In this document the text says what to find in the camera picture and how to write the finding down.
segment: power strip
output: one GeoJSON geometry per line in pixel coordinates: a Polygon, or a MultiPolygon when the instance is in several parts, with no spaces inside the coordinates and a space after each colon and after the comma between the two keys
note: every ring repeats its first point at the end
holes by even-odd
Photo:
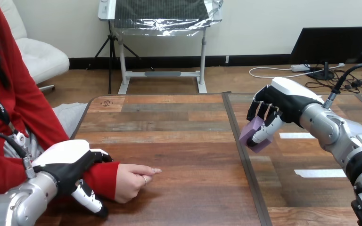
{"type": "Polygon", "coordinates": [[[292,65],[292,66],[291,66],[291,70],[292,70],[293,72],[304,72],[304,71],[310,70],[309,67],[306,67],[305,65],[292,65]]]}

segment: white wall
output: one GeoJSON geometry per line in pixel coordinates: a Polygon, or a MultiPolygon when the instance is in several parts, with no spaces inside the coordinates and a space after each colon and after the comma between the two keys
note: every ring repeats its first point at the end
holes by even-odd
{"type": "MultiPolygon", "coordinates": [[[[29,38],[69,57],[94,57],[108,35],[99,0],[14,2],[29,38]]],[[[224,0],[223,21],[207,30],[207,54],[289,54],[302,27],[325,26],[362,26],[362,0],[224,0]]],[[[128,36],[125,44],[142,57],[199,56],[200,38],[128,36]]]]}

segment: black baseboard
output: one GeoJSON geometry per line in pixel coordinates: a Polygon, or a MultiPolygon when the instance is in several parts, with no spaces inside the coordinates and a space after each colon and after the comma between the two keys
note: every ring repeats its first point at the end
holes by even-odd
{"type": "MultiPolygon", "coordinates": [[[[272,55],[241,55],[230,56],[225,63],[226,56],[206,56],[206,67],[216,66],[262,66],[262,65],[288,65],[290,54],[272,55]]],[[[188,68],[200,67],[199,56],[160,56],[160,57],[126,57],[127,69],[136,68],[188,68]]],[[[362,63],[362,55],[358,59],[349,60],[347,63],[362,63]]],[[[109,58],[70,58],[70,69],[109,69],[109,58]]],[[[113,68],[120,69],[120,58],[116,58],[113,68]]]]}

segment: sticker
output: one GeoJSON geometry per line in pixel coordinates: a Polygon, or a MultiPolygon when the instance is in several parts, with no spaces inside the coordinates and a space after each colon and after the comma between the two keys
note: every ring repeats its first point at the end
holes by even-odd
{"type": "Polygon", "coordinates": [[[310,133],[280,133],[281,139],[316,139],[310,133]]]}
{"type": "Polygon", "coordinates": [[[303,178],[345,178],[342,169],[296,169],[295,173],[303,178]]]}

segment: silver robotic arm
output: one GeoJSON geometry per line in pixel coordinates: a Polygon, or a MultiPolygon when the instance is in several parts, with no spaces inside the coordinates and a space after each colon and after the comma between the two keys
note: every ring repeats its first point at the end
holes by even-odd
{"type": "Polygon", "coordinates": [[[85,140],[69,140],[53,145],[31,163],[20,146],[8,142],[23,158],[28,179],[0,194],[0,226],[34,225],[48,203],[61,195],[72,195],[95,215],[107,217],[107,209],[82,180],[94,163],[113,161],[106,152],[90,149],[85,140]]]}
{"type": "Polygon", "coordinates": [[[256,93],[247,115],[251,121],[247,125],[249,129],[241,134],[241,137],[247,138],[240,140],[258,152],[260,150],[255,148],[260,146],[263,149],[270,142],[262,144],[272,140],[273,134],[285,123],[294,122],[309,131],[318,139],[320,147],[334,156],[350,180],[356,194],[352,208],[362,226],[362,125],[332,112],[329,107],[334,98],[324,102],[294,81],[275,78],[271,85],[256,93]],[[265,119],[264,113],[268,107],[270,110],[265,119]],[[252,123],[257,124],[258,120],[262,124],[254,127],[252,123]]]}

